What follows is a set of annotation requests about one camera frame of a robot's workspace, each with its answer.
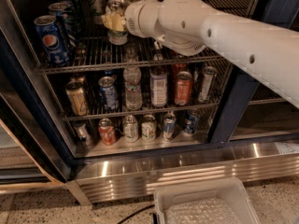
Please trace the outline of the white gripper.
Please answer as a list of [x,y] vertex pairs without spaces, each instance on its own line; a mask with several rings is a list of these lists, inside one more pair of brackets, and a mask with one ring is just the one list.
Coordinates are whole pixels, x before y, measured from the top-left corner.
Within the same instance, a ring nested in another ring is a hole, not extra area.
[[127,27],[132,35],[157,38],[164,33],[158,22],[160,4],[157,0],[138,0],[129,5],[124,13],[106,13],[101,19],[109,30],[124,32]]

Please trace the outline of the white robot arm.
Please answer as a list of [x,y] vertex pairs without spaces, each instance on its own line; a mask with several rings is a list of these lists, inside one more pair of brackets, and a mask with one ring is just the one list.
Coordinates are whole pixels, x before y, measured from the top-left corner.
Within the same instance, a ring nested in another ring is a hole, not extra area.
[[106,28],[151,37],[184,56],[205,47],[299,107],[299,33],[219,11],[201,0],[138,0],[101,16]]

